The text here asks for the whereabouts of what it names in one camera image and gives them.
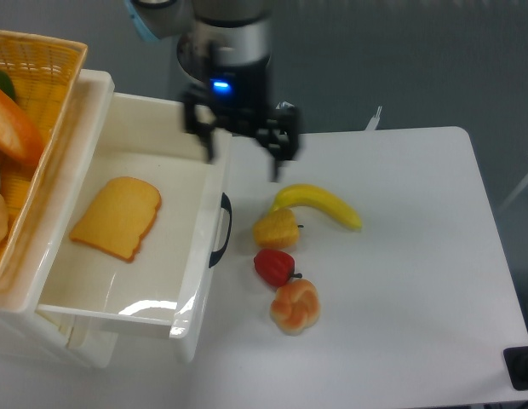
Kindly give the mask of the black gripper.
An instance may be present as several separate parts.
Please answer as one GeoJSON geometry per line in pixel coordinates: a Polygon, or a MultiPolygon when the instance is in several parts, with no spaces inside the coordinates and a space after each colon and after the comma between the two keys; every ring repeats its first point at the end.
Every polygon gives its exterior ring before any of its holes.
{"type": "Polygon", "coordinates": [[[208,163],[215,158],[216,129],[252,138],[265,148],[272,156],[271,182],[279,182],[284,161],[293,160],[301,146],[301,113],[297,107],[229,107],[199,87],[189,88],[181,101],[184,130],[198,138],[208,163]]]}

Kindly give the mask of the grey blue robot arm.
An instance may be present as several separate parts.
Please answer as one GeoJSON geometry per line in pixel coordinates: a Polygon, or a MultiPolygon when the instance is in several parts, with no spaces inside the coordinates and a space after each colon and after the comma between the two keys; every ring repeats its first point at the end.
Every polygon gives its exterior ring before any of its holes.
{"type": "Polygon", "coordinates": [[[273,181],[300,147],[300,112],[270,101],[271,1],[128,1],[145,41],[178,37],[177,60],[192,84],[181,97],[184,129],[208,159],[224,129],[254,139],[273,161],[273,181]]]}

